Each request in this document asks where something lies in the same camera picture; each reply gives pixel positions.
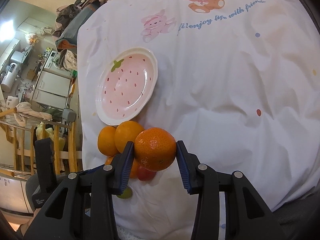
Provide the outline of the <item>large dark orange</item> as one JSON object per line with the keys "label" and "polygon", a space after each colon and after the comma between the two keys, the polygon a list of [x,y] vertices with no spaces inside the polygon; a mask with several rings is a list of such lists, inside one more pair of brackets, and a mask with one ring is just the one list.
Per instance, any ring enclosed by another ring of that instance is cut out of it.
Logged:
{"label": "large dark orange", "polygon": [[153,127],[139,133],[134,142],[135,159],[143,168],[157,172],[176,158],[176,140],[166,130]]}

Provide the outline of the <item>wooden chair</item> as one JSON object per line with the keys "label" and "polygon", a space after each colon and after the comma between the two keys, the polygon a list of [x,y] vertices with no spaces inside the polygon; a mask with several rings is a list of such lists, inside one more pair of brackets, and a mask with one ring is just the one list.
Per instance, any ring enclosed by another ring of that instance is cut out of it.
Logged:
{"label": "wooden chair", "polygon": [[26,180],[40,170],[44,154],[36,145],[49,143],[49,160],[54,174],[82,169],[82,153],[78,150],[77,117],[66,108],[60,122],[37,118],[18,112],[16,108],[1,109],[1,131],[12,146],[13,164],[1,163],[1,175]]}

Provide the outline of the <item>large yellow-orange orange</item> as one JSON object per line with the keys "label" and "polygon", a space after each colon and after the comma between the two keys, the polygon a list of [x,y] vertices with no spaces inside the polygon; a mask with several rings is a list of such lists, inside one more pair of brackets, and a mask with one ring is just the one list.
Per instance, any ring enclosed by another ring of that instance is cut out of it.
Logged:
{"label": "large yellow-orange orange", "polygon": [[135,121],[125,121],[116,128],[114,143],[117,150],[123,153],[128,141],[134,142],[136,137],[144,131],[144,127]]}

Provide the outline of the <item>white kitchen cabinets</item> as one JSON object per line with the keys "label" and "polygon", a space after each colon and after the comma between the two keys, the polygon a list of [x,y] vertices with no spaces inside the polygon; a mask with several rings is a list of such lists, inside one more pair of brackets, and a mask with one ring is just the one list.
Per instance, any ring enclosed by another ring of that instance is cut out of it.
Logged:
{"label": "white kitchen cabinets", "polygon": [[71,79],[47,71],[41,71],[33,89],[31,101],[64,109],[67,103]]}

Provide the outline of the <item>white cartoon bed sheet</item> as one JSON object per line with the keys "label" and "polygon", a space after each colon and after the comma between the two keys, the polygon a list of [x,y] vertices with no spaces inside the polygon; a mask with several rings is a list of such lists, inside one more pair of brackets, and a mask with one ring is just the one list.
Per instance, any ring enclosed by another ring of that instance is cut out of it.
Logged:
{"label": "white cartoon bed sheet", "polygon": [[79,29],[84,169],[105,162],[98,83],[120,53],[158,61],[136,117],[218,172],[239,170],[287,239],[319,238],[319,0],[110,0]]}

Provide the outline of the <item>pile of clothes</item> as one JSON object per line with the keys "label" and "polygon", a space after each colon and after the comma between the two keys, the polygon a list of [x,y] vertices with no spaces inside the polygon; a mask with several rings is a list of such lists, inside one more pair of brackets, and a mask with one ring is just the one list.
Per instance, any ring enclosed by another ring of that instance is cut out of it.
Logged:
{"label": "pile of clothes", "polygon": [[108,0],[76,0],[73,4],[56,10],[55,31],[57,51],[77,53],[77,37],[80,27]]}

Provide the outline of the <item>small orange tangerine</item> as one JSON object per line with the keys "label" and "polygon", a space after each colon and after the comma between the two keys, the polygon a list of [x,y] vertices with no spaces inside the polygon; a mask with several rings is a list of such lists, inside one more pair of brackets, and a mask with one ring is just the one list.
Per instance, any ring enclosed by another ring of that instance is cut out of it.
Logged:
{"label": "small orange tangerine", "polygon": [[[105,161],[105,165],[109,165],[112,163],[114,156],[110,156],[107,157],[106,161]],[[136,161],[136,159],[134,159],[132,167],[131,167],[131,172],[130,172],[130,179],[137,179],[137,171],[139,168],[139,163]]]}

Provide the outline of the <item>white washing machine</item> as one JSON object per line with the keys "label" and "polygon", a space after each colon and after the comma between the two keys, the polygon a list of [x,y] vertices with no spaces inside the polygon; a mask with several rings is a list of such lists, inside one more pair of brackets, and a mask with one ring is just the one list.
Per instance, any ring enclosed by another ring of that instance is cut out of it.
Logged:
{"label": "white washing machine", "polygon": [[59,59],[60,59],[59,53],[55,50],[52,50],[47,57],[43,70],[46,72],[54,73],[54,74],[61,74],[62,69],[57,65],[57,61]]}

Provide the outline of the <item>red cherry tomato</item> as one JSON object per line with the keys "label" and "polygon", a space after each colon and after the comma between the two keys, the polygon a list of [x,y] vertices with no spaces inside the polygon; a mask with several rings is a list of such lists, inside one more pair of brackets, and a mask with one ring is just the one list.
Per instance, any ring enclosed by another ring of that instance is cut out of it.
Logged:
{"label": "red cherry tomato", "polygon": [[140,181],[151,181],[156,176],[156,173],[157,172],[149,171],[149,170],[147,170],[147,169],[145,169],[145,168],[140,166],[137,169],[137,178]]}

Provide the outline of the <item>pink strawberry plate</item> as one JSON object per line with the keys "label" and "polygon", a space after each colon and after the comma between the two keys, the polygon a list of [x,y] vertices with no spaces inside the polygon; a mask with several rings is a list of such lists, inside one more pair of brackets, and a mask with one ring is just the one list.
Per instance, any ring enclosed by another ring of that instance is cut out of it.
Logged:
{"label": "pink strawberry plate", "polygon": [[110,126],[133,119],[150,100],[158,79],[152,51],[133,47],[123,51],[103,71],[95,93],[99,119]]}

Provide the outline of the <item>small orange mandarin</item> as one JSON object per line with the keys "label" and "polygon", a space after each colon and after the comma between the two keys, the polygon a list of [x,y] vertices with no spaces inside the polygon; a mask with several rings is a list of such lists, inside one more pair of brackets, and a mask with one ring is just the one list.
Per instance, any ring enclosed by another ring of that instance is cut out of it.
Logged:
{"label": "small orange mandarin", "polygon": [[98,150],[105,156],[111,157],[119,154],[119,151],[116,148],[114,136],[116,133],[116,128],[113,126],[104,127],[99,135],[97,146]]}

